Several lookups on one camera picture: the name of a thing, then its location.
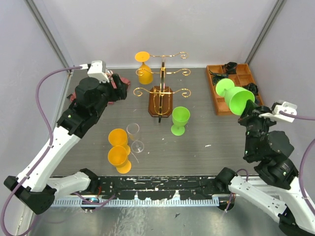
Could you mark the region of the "green goblet front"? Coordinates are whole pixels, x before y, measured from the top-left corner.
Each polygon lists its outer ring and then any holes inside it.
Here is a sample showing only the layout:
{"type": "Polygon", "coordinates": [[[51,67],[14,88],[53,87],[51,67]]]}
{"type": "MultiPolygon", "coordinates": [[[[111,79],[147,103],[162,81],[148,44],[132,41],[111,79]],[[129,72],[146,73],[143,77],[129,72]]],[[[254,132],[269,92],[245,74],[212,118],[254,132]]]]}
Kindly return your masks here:
{"type": "Polygon", "coordinates": [[[244,111],[246,102],[251,100],[255,102],[255,95],[247,89],[235,86],[231,79],[221,79],[215,88],[216,94],[224,98],[230,111],[240,116],[244,111]]]}

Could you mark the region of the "gold wine glass rack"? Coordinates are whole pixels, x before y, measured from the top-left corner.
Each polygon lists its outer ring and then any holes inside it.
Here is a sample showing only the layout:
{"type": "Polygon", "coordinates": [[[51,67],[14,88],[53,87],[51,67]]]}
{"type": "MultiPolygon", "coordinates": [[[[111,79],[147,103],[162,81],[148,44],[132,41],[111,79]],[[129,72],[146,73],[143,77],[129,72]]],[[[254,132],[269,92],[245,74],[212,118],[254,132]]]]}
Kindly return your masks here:
{"type": "MultiPolygon", "coordinates": [[[[133,94],[141,97],[143,95],[143,91],[149,93],[149,104],[148,104],[148,112],[150,116],[154,118],[158,118],[158,122],[161,122],[162,118],[167,118],[172,114],[173,111],[173,94],[176,91],[173,91],[170,87],[165,85],[165,77],[166,75],[176,74],[181,72],[184,76],[190,75],[191,71],[187,68],[182,68],[177,71],[168,72],[166,71],[166,58],[173,58],[176,56],[180,56],[182,59],[187,59],[189,54],[187,52],[178,52],[174,55],[161,55],[161,66],[158,72],[153,72],[153,76],[158,74],[160,76],[160,83],[158,86],[153,86],[150,90],[145,88],[135,88],[133,90],[133,94]]],[[[156,55],[151,55],[150,58],[158,57],[156,55]]]]}

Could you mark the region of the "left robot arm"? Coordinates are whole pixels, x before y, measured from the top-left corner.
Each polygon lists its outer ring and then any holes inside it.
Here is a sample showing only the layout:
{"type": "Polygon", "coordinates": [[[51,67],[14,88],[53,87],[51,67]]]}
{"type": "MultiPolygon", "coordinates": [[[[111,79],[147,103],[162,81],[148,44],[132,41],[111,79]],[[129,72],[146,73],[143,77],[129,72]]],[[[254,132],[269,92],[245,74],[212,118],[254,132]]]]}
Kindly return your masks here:
{"type": "Polygon", "coordinates": [[[127,88],[116,73],[109,82],[95,77],[82,79],[75,88],[75,99],[57,121],[46,145],[16,177],[8,176],[4,185],[37,215],[66,195],[79,191],[96,193],[98,176],[87,168],[56,181],[49,178],[65,155],[99,121],[108,103],[126,99],[127,88]]]}

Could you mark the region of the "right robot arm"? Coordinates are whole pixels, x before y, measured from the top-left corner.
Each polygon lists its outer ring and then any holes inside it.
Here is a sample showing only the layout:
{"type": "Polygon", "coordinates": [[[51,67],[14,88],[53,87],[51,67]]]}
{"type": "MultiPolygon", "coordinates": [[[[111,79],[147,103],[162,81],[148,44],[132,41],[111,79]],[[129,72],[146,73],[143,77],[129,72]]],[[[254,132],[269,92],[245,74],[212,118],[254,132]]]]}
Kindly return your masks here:
{"type": "Polygon", "coordinates": [[[284,119],[288,109],[295,112],[296,106],[284,102],[268,108],[248,100],[238,119],[246,128],[243,159],[248,163],[258,162],[254,170],[281,200],[252,186],[227,167],[215,177],[215,186],[220,193],[235,193],[251,202],[277,222],[285,235],[313,236],[315,205],[301,185],[302,170],[289,158],[294,147],[285,132],[269,130],[276,124],[276,118],[284,119]]]}

